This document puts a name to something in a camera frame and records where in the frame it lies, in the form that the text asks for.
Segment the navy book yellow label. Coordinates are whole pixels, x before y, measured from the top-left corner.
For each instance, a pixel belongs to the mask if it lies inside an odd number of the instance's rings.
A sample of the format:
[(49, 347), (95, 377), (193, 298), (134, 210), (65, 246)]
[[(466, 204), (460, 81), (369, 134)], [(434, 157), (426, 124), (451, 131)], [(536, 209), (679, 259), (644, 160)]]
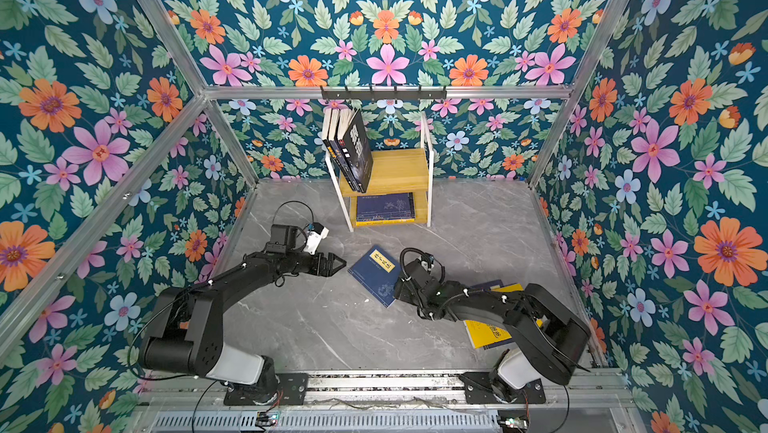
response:
[(415, 206), (412, 193), (361, 196), (357, 199), (356, 221), (412, 220)]
[(394, 290), (401, 266), (381, 246), (372, 246), (348, 268), (348, 272), (384, 307), (395, 302)]

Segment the yellow cartoon cover book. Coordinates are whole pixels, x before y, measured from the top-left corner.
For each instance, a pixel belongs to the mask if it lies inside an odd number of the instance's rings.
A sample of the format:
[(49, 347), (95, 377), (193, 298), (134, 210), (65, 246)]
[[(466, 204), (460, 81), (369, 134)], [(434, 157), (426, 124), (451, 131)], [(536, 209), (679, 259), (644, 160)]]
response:
[[(522, 290), (523, 286), (521, 284), (511, 284), (494, 291), (509, 293)], [(501, 328), (471, 320), (465, 321), (464, 325), (470, 343), (474, 349), (489, 350), (491, 348), (513, 343), (511, 335)]]

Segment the black wolf cover book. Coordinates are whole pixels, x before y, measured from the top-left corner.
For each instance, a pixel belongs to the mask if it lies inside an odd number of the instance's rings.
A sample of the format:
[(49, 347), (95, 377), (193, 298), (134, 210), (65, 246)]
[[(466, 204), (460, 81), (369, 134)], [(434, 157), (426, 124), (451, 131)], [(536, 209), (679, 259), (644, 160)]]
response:
[(336, 141), (349, 170), (353, 189), (366, 193), (372, 174), (373, 158), (361, 111), (342, 109), (339, 112)]

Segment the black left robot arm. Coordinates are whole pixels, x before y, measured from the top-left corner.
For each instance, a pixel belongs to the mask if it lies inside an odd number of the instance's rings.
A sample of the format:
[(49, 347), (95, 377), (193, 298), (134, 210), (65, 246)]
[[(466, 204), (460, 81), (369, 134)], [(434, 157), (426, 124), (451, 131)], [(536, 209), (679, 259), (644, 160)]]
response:
[(233, 268), (201, 283), (160, 293), (138, 356), (143, 369), (226, 384), (237, 400), (268, 404), (280, 395), (274, 360), (224, 340), (225, 313), (254, 291), (287, 276), (334, 276), (347, 262), (310, 244), (312, 228), (274, 224), (270, 240)]

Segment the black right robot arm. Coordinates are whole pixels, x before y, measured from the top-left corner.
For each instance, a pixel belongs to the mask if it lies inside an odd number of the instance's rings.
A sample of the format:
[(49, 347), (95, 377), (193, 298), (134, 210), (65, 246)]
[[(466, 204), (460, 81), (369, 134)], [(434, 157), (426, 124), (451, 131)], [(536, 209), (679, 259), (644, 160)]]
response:
[(414, 261), (400, 274), (394, 296), (426, 320), (474, 321), (506, 331), (514, 347), (488, 374), (487, 387), (504, 402), (540, 379), (567, 386), (591, 339), (588, 325), (536, 283), (511, 292), (472, 289), (441, 282)]

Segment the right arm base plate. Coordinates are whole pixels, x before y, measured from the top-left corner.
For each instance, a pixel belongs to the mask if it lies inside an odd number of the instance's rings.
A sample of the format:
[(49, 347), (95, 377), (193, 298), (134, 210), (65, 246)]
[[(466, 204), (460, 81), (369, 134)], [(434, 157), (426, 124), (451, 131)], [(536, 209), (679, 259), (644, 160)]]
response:
[(458, 376), (464, 385), (465, 401), (468, 404), (515, 404), (539, 405), (546, 402), (544, 387), (540, 380), (515, 389), (499, 378), (491, 378), (489, 372), (465, 372)]

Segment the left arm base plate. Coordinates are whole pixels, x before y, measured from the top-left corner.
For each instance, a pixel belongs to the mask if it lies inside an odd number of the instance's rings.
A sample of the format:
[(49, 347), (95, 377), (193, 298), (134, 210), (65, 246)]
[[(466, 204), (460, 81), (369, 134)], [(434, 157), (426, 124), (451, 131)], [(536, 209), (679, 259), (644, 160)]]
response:
[(268, 373), (256, 384), (229, 386), (223, 404), (231, 407), (303, 405), (308, 383), (306, 373)]

